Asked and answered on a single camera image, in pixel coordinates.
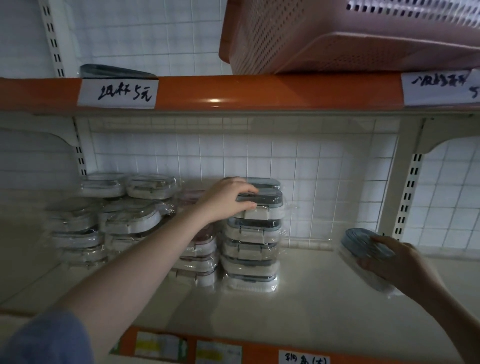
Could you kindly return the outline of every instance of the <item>hand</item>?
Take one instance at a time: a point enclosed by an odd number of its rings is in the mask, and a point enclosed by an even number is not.
[[[244,178],[227,177],[210,187],[195,205],[205,213],[207,223],[211,223],[256,208],[255,202],[236,201],[237,195],[245,192],[257,193],[258,189]]]
[[[413,245],[400,243],[388,236],[372,236],[371,239],[386,245],[395,256],[384,260],[361,258],[358,260],[360,267],[386,279],[417,302],[432,288],[444,288],[435,268],[427,263]]]

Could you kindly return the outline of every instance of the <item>perforated basket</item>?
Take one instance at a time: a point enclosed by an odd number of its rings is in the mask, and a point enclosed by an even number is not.
[[[480,66],[479,0],[228,0],[234,74]]]

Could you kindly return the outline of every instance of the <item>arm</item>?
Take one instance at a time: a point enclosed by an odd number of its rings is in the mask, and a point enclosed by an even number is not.
[[[241,178],[217,182],[197,204],[79,283],[57,303],[80,319],[95,358],[107,354],[146,306],[195,234],[205,225],[255,208],[237,194],[258,190]]]
[[[359,265],[385,278],[422,306],[444,329],[467,364],[480,358],[480,322],[445,288],[438,273],[410,244],[386,237],[372,240],[388,246],[395,257],[386,260],[363,258]]]

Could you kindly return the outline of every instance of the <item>handwritten label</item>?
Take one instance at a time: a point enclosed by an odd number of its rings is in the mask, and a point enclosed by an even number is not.
[[[407,106],[480,103],[480,70],[402,74]]]
[[[305,354],[302,352],[278,351],[278,364],[298,363],[298,364],[330,364],[330,357],[315,354]]]
[[[241,364],[241,346],[197,341],[195,364]]]
[[[86,78],[78,106],[120,109],[154,109],[158,80]]]
[[[141,331],[137,333],[135,356],[184,360],[187,358],[187,350],[187,341],[177,336],[158,335]]]

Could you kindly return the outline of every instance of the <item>orange shelf edge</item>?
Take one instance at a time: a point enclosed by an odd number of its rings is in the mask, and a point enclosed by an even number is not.
[[[159,77],[158,111],[400,110],[400,73]],[[0,78],[0,110],[65,114],[79,78]]]
[[[18,311],[2,310],[0,309],[0,315],[12,315],[20,317],[32,317],[32,313],[20,313]],[[344,355],[331,352],[320,352],[312,350],[304,350],[298,348],[292,348],[289,346],[276,346],[269,344],[253,343],[248,341],[240,340],[229,340],[229,339],[213,339],[206,338],[195,335],[182,334],[177,332],[167,332],[162,330],[156,330],[151,328],[142,328],[138,326],[130,326],[122,337],[119,340],[119,346],[116,349],[116,352],[112,352],[116,355],[122,356],[131,356],[131,357],[141,357],[135,355],[135,345],[137,341],[137,333],[148,332],[154,334],[169,334],[174,335],[179,338],[185,339],[188,344],[187,359],[186,361],[178,361],[178,363],[184,364],[194,364],[195,363],[195,353],[196,353],[196,344],[198,340],[202,341],[214,341],[230,345],[239,345],[242,347],[242,364],[278,364],[278,351],[285,350],[289,352],[301,352],[308,353],[319,356],[328,356],[330,357],[331,364],[413,364],[413,362],[403,362],[398,360],[390,359],[376,359],[369,358],[358,355]],[[151,358],[153,360],[162,360],[161,358]]]

